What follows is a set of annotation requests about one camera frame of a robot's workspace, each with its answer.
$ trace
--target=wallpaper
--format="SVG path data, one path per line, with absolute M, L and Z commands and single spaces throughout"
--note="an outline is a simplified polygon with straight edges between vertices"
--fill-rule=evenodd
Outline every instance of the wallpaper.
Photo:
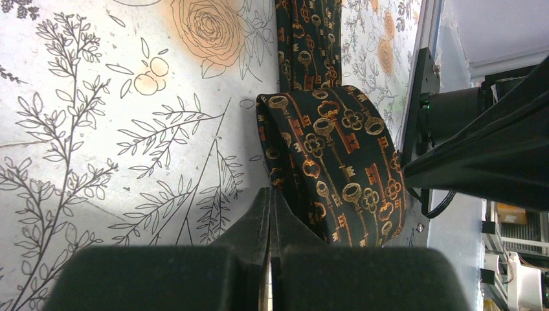
M 269 185 L 268 0 L 0 0 L 0 311 L 92 245 L 208 244 Z M 418 1 L 344 2 L 344 84 L 401 132 Z

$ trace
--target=wall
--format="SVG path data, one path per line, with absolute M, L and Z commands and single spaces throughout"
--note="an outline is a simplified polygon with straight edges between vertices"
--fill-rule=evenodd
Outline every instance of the wall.
M 545 0 L 452 1 L 471 63 L 546 47 L 549 3 Z
M 40 309 L 82 248 L 208 244 L 269 186 L 272 2 L 0 3 L 0 311 Z M 344 5 L 344 83 L 398 141 L 420 2 Z

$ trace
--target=black necktie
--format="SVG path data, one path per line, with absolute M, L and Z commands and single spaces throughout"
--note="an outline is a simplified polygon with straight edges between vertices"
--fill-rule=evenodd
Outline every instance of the black necktie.
M 341 86 L 340 20 L 341 2 L 276 4 L 281 93 L 258 96 L 258 130 L 294 214 L 327 243 L 380 246 L 404 224 L 402 171 L 374 105 Z

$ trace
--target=line-drawn leaf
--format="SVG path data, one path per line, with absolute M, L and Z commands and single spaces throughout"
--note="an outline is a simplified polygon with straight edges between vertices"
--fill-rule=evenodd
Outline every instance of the line-drawn leaf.
M 21 219 L 19 222 L 25 225 L 32 225 L 37 223 L 39 220 L 40 219 L 37 217 L 29 217 L 29 218 Z
M 247 52 L 246 46 L 241 47 L 240 53 L 238 55 L 238 65 L 240 68 L 240 78 L 242 80 L 246 76 L 246 72 L 250 67 L 250 59 L 251 59 L 251 55 Z
M 47 277 L 49 276 L 49 270 L 46 264 L 42 264 L 40 266 L 39 274 L 40 274 L 40 279 L 43 279 L 43 280 L 47 279 Z
M 52 155 L 45 156 L 43 158 L 51 162 L 60 162 L 65 159 L 62 155 L 59 155 L 59 154 L 52 154 Z
M 109 14 L 109 17 L 110 17 L 111 19 L 113 19 L 113 21 L 115 21 L 115 23 L 117 23 L 117 24 L 119 24 L 120 26 L 126 28 L 126 24 L 125 24 L 123 21 L 121 21 L 118 17 L 112 16 L 111 14 Z
M 36 257 L 38 256 L 38 252 L 37 251 L 28 251 L 24 254 L 22 254 L 21 256 L 25 257 L 25 258 L 33 258 L 33 257 Z
M 73 210 L 71 210 L 70 208 L 68 208 L 66 206 L 62 208 L 62 211 L 63 211 L 63 214 L 67 215 L 68 217 L 73 217 L 74 216 Z
M 130 227 L 134 227 L 135 225 L 132 224 L 116 224 L 109 226 L 110 229 L 127 229 Z
M 127 79 L 122 85 L 122 87 L 120 88 L 120 99 L 124 98 L 124 96 L 128 94 L 130 87 L 131 87 L 131 79 Z
M 238 23 L 240 24 L 240 28 L 242 29 L 242 32 L 245 36 L 248 36 L 249 34 L 254 32 L 254 30 L 250 27 L 244 17 L 238 16 Z
M 141 137 L 140 135 L 136 134 L 136 133 L 133 133 L 132 131 L 128 131 L 128 130 L 118 130 L 120 133 L 124 133 L 130 137 L 133 137 L 133 138 L 143 138 Z
M 42 108 L 44 107 L 44 103 L 42 102 L 42 98 L 40 97 L 40 94 L 35 93 L 32 97 L 32 105 L 34 107 L 34 110 L 36 112 L 41 112 Z
M 177 185 L 177 190 L 179 191 L 179 194 L 183 193 L 183 175 L 179 177 L 179 184 Z
M 271 29 L 265 28 L 263 29 L 262 33 L 266 42 L 268 43 L 275 42 L 275 36 L 273 35 L 273 31 Z
M 147 227 L 148 227 L 149 224 L 151 223 L 151 217 L 152 217 L 152 215 L 149 215 L 149 216 L 147 216 L 147 218 L 145 218 L 145 224 L 143 225 L 143 228 L 144 228 L 145 230 L 147 230 Z
M 38 245 L 30 243 L 28 241 L 20 241 L 18 243 L 15 243 L 16 246 L 21 246 L 22 248 L 26 249 L 35 249 L 38 247 Z
M 84 87 L 90 91 L 93 91 L 93 86 L 88 81 L 82 81 Z
M 95 189 L 95 195 L 97 195 L 97 198 L 99 200 L 104 200 L 105 199 L 105 190 L 103 190 L 103 188 L 101 188 L 101 187 L 97 187 Z
M 167 183 L 165 183 L 165 182 L 163 182 L 163 181 L 161 181 L 161 180 L 157 181 L 157 183 L 158 183 L 162 188 L 164 188 L 164 190 L 167 191 L 171 196 L 174 195 L 174 193 L 172 192 L 172 189 L 170 188 L 170 186 L 168 186 Z
M 215 186 L 215 187 L 210 187 L 210 188 L 206 188 L 206 189 L 202 190 L 202 191 L 200 192 L 200 194 L 210 193 L 210 192 L 216 190 L 217 188 L 218 188 L 217 186 Z
M 133 72 L 129 70 L 128 68 L 122 67 L 120 65 L 114 65 L 112 63 L 106 64 L 107 68 L 109 68 L 112 71 L 116 71 L 118 73 L 123 73 L 125 75 L 133 75 Z
M 38 133 L 38 132 L 27 132 L 29 135 L 33 136 L 34 138 L 37 138 L 41 141 L 50 141 L 52 140 L 52 137 L 44 134 L 44 133 Z
M 26 260 L 23 260 L 21 263 L 21 271 L 25 275 L 30 275 L 30 272 L 32 272 L 32 267 L 30 266 L 30 263 Z
M 158 215 L 158 211 L 155 213 L 154 218 L 155 218 L 155 219 L 154 219 L 154 221 L 153 221 L 153 234 L 156 233 L 156 229 L 158 228 L 158 223 L 159 223 L 159 221 L 160 221 L 160 219 L 159 219 L 160 217 L 159 217 L 159 215 Z
M 132 120 L 132 122 L 139 126 L 140 128 L 142 128 L 143 130 L 146 130 L 147 132 L 151 132 L 151 133 L 154 133 L 156 132 L 155 128 L 150 126 L 149 124 L 145 123 L 145 122 L 142 122 L 142 121 L 139 121 L 139 120 Z
M 77 151 L 80 147 L 82 147 L 83 144 L 84 144 L 83 141 L 79 141 L 79 142 L 77 142 L 76 144 L 73 145 L 73 148 L 71 150 L 72 151 Z
M 256 51 L 256 57 L 258 59 L 259 66 L 263 63 L 263 56 L 265 54 L 265 45 L 263 44 L 263 40 L 259 35 L 256 35 L 254 38 L 254 48 Z
M 145 217 L 145 214 L 143 214 L 143 213 L 124 213 L 123 215 L 126 216 L 126 217 L 129 217 L 129 218 L 143 218 L 143 217 Z
M 151 194 L 148 194 L 148 193 L 140 193 L 140 195 L 147 199 L 148 201 L 151 201 L 153 203 L 158 203 L 158 204 L 162 204 L 162 201 L 161 200 L 158 200 L 157 197 L 151 195 Z
M 253 34 L 247 36 L 246 39 L 244 40 L 244 47 L 246 48 L 246 52 L 250 57 L 252 57 L 252 55 L 254 54 L 254 45 L 253 45 L 254 43 L 252 40 L 252 36 Z
M 200 112 L 200 100 L 198 99 L 198 96 L 196 96 L 196 93 L 194 93 L 194 105 L 198 112 Z
M 196 122 L 196 124 L 194 124 L 194 126 L 192 127 L 192 135 L 194 135 L 196 133 L 196 131 L 198 130 L 198 125 L 200 124 L 200 121 Z
M 185 103 L 183 103 L 183 99 L 181 97 L 177 97 L 177 100 L 179 101 L 179 105 L 183 111 L 185 111 Z
M 148 167 L 144 167 L 144 166 L 142 166 L 142 165 L 136 165 L 136 166 L 134 166 L 134 167 L 130 167 L 129 169 L 130 169 L 130 170 L 149 170 Z
M 146 59 L 149 59 L 149 45 L 143 38 L 141 38 L 141 52 L 143 52 L 143 56 L 145 56 Z
M 59 70 L 59 69 L 49 69 L 49 71 L 51 71 L 52 74 L 56 75 L 56 76 L 60 76 L 62 78 L 65 78 L 67 76 L 71 76 L 70 73 L 67 73 L 66 71 L 64 70 Z
M 32 120 L 19 121 L 16 122 L 16 124 L 24 128 L 37 128 L 38 126 L 40 126 L 40 123 Z
M 170 204 L 166 207 L 166 210 L 164 211 L 164 214 L 162 215 L 162 219 L 166 218 L 174 208 L 174 201 L 171 201 Z
M 74 244 L 76 243 L 76 236 L 77 236 L 76 227 L 72 222 L 69 222 L 67 224 L 67 230 L 65 231 L 65 239 L 67 240 L 68 243 Z
M 56 227 L 55 227 L 55 230 L 53 231 L 53 233 L 57 233 L 61 230 L 63 230 L 63 228 L 65 227 L 65 225 L 67 225 L 67 222 L 62 222 L 60 224 L 58 224 Z
M 273 6 L 274 3 L 266 2 L 263 4 L 263 15 L 265 16 L 266 21 L 270 21 L 273 18 Z
M 52 270 L 55 270 L 55 269 L 59 268 L 65 262 L 65 260 L 67 260 L 67 255 L 68 254 L 69 254 L 69 252 L 66 249 L 64 249 L 61 252 L 61 254 L 57 257 L 57 259 L 55 260 L 55 263 L 52 266 Z
M 224 65 L 214 63 L 209 59 L 202 61 L 202 79 L 214 78 L 216 76 L 222 75 L 227 68 Z

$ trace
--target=botanical illustration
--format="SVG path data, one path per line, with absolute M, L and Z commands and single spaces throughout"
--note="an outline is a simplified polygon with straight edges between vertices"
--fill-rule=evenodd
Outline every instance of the botanical illustration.
M 9 13 L 11 10 L 16 10 L 17 18 L 26 19 L 28 16 L 34 21 L 39 17 L 39 8 L 31 4 L 32 0 L 0 0 L 2 12 Z
M 114 20 L 117 21 L 119 25 L 121 25 L 120 22 L 123 25 L 123 22 L 118 18 Z M 145 57 L 145 59 L 141 60 L 144 69 L 140 69 L 140 74 L 135 74 L 133 73 L 133 71 L 121 65 L 108 63 L 107 68 L 109 68 L 110 70 L 117 73 L 122 73 L 124 75 L 132 76 L 132 78 L 127 79 L 120 88 L 120 98 L 124 98 L 124 96 L 128 94 L 132 83 L 135 90 L 141 95 L 150 96 L 154 95 L 156 92 L 160 92 L 165 89 L 165 76 L 168 74 L 170 66 L 162 58 L 162 55 L 166 54 L 167 52 L 168 49 L 163 49 L 158 52 L 156 56 L 152 56 L 147 41 L 141 38 L 141 53 L 143 54 L 143 57 Z
M 343 11 L 344 84 L 361 86 L 383 116 L 395 144 L 403 125 L 415 42 L 408 35 L 415 36 L 420 6 L 417 0 L 400 1 L 397 6 L 384 0 L 349 0 Z
M 254 75 L 250 70 L 252 59 L 261 66 L 265 57 L 272 57 L 268 43 L 275 42 L 275 37 L 268 26 L 273 18 L 273 4 L 264 2 L 263 12 L 252 12 L 250 1 L 244 0 L 238 11 L 227 0 L 172 2 L 179 36 L 188 50 L 202 59 L 202 78 L 222 75 L 238 63 L 243 80 L 248 72 Z
M 202 122 L 218 122 L 218 130 L 211 142 L 208 154 L 198 180 L 180 176 L 177 188 L 171 188 L 165 181 L 157 181 L 158 193 L 140 193 L 145 203 L 137 206 L 135 212 L 124 216 L 132 222 L 112 225 L 112 229 L 124 230 L 124 234 L 113 237 L 115 244 L 130 245 L 130 240 L 143 236 L 148 230 L 150 237 L 146 237 L 149 245 L 157 245 L 162 230 L 179 210 L 185 214 L 183 221 L 177 224 L 181 227 L 175 244 L 179 243 L 182 235 L 188 235 L 191 244 L 208 244 L 222 234 L 229 226 L 230 220 L 224 216 L 228 212 L 227 205 L 238 199 L 242 192 L 238 185 L 243 172 L 237 172 L 241 166 L 236 156 L 224 155 L 218 148 L 219 130 L 227 112 L 230 101 L 221 115 L 209 115 L 201 111 L 198 96 L 194 95 L 194 107 L 187 109 L 181 98 L 177 98 L 178 105 L 162 105 L 163 110 L 153 113 L 151 121 L 132 120 L 134 130 L 119 130 L 128 136 L 129 141 L 118 143 L 122 148 L 121 154 L 135 156 L 137 152 L 147 155 L 149 163 L 130 167 L 130 170 L 141 172 L 137 177 L 150 177 L 155 169 L 169 169 L 172 162 L 172 149 L 177 145 L 188 144 Z M 203 176 L 217 175 L 216 184 L 203 183 Z M 190 211 L 202 211 L 202 216 L 193 224 L 190 223 Z M 192 240 L 193 231 L 199 231 L 199 240 Z
M 7 72 L 5 68 L 2 68 L 2 65 L 0 65 L 0 76 L 6 80 L 15 82 L 17 84 L 20 84 L 20 83 L 26 84 L 25 81 L 21 81 L 18 77 L 14 76 L 12 73 Z
M 88 198 L 105 198 L 105 188 L 118 170 L 110 159 L 104 167 L 88 163 L 86 171 L 75 168 L 81 163 L 74 163 L 74 153 L 85 143 L 77 134 L 85 128 L 96 129 L 96 116 L 105 115 L 101 95 L 109 93 L 109 80 L 100 76 L 93 81 L 79 79 L 79 65 L 97 63 L 101 57 L 97 52 L 100 38 L 89 32 L 91 24 L 86 17 L 63 13 L 54 16 L 53 21 L 42 22 L 36 34 L 47 40 L 47 51 L 53 55 L 49 71 L 72 82 L 70 89 L 54 90 L 66 108 L 47 109 L 39 93 L 32 100 L 19 97 L 17 113 L 22 119 L 16 124 L 36 140 L 48 142 L 43 159 L 61 165 L 62 183 L 35 179 L 29 168 L 38 159 L 28 157 L 16 163 L 5 157 L 0 165 L 0 189 L 12 191 L 21 202 L 17 204 L 21 208 L 14 211 L 20 217 L 22 233 L 15 245 L 22 253 L 21 273 L 25 276 L 24 282 L 17 285 L 18 294 L 0 303 L 2 310 L 40 309 L 50 294 L 52 281 L 72 255 L 103 242 L 94 232 L 79 231 L 71 218 L 76 205 Z M 53 243 L 64 245 L 63 250 L 52 253 L 49 246 Z

